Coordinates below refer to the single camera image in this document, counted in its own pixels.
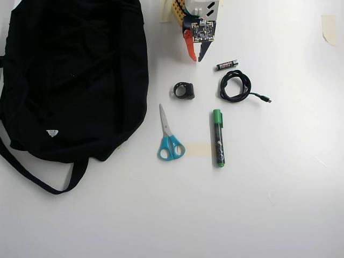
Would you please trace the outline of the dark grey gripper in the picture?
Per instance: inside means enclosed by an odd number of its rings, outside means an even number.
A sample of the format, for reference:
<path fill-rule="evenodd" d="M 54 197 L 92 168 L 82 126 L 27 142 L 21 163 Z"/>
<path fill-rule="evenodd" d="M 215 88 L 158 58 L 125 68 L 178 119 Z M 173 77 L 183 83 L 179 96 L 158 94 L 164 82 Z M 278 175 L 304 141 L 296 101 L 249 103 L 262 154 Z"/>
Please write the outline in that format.
<path fill-rule="evenodd" d="M 185 16 L 183 18 L 183 38 L 187 46 L 190 58 L 196 62 L 197 57 L 194 51 L 194 42 L 202 42 L 198 61 L 201 62 L 212 41 L 214 41 L 216 22 L 204 18 Z"/>

